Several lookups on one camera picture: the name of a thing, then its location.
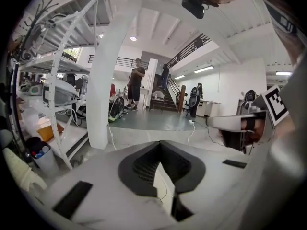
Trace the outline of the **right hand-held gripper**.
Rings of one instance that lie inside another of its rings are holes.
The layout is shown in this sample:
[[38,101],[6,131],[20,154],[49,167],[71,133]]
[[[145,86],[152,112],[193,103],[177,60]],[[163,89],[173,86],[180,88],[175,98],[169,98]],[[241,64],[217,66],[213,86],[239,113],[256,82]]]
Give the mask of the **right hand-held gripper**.
[[[250,154],[255,144],[268,143],[277,125],[289,114],[280,97],[280,88],[275,85],[266,92],[248,101],[243,106],[244,112],[239,115],[215,116],[206,119],[206,125],[220,130],[223,144],[236,149],[243,154]],[[262,137],[258,142],[245,145],[245,131],[241,130],[241,119],[264,119],[265,126]]]

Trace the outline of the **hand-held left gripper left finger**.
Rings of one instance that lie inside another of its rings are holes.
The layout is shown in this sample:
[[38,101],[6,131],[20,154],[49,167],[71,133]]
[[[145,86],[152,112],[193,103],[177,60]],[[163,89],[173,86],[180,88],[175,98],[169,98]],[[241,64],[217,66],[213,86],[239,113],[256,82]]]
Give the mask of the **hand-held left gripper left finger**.
[[129,149],[130,153],[118,166],[121,182],[138,196],[157,197],[154,179],[160,163],[160,142],[144,143],[140,149]]

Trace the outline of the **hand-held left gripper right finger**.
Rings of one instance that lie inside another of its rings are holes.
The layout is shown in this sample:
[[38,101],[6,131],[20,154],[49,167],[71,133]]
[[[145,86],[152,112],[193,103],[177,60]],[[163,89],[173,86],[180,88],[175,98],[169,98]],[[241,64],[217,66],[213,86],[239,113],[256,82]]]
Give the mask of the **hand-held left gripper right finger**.
[[201,159],[164,140],[160,141],[159,160],[176,193],[195,190],[206,173]]

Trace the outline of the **person's right hand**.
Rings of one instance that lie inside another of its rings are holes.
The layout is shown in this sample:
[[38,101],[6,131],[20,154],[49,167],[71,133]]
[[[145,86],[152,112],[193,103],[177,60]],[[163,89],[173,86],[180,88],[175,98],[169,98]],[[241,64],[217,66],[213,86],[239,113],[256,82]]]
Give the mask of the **person's right hand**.
[[264,119],[241,119],[241,130],[245,131],[245,145],[258,142],[262,137],[265,126]]

